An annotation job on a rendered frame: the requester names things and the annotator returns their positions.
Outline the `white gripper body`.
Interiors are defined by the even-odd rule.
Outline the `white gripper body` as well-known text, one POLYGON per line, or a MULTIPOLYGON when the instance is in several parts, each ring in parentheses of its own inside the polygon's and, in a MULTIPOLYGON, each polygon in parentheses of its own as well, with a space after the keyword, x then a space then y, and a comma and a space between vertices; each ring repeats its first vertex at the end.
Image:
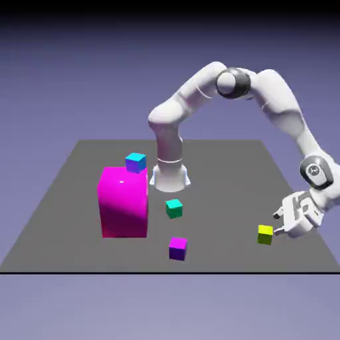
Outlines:
POLYGON ((295 192, 282 201, 284 232, 291 238, 303 236, 321 225, 323 211, 309 191, 295 192))

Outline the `small yellow cube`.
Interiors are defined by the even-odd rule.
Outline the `small yellow cube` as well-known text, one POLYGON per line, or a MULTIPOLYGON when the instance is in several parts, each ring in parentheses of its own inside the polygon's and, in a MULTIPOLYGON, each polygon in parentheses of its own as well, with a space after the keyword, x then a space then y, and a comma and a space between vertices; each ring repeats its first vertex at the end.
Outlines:
POLYGON ((272 226, 259 224, 258 225, 258 243, 271 245, 274 228, 272 226))

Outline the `small green cube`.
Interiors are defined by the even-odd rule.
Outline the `small green cube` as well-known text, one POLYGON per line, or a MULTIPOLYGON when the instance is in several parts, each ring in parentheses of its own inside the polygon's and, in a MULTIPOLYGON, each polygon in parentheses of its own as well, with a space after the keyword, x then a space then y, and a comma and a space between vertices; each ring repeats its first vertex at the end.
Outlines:
POLYGON ((183 215, 183 204, 179 199, 171 199, 165 202, 165 210, 169 218, 178 218, 183 215))

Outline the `small purple cube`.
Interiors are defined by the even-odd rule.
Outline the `small purple cube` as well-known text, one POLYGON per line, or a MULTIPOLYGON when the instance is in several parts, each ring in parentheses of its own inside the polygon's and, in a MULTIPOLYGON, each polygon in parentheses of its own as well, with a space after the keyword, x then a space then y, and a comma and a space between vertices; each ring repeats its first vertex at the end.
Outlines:
POLYGON ((187 239, 173 237, 169 243, 169 259, 184 261, 187 253, 187 239))

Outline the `small blue cube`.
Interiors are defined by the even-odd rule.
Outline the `small blue cube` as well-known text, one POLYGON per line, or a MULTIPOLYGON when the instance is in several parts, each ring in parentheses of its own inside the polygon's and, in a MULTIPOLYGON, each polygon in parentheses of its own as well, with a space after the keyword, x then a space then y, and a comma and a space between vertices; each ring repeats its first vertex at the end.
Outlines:
POLYGON ((126 170, 131 173, 140 173, 147 167, 146 155, 142 153, 130 153, 125 161, 126 170))

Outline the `large magenta box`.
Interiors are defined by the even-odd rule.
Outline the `large magenta box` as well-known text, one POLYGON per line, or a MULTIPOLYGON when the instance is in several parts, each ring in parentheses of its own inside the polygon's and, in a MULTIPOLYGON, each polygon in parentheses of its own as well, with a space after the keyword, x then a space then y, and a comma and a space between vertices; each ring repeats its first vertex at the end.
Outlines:
POLYGON ((148 173, 105 167, 97 186, 102 236, 145 238, 148 226, 148 173))

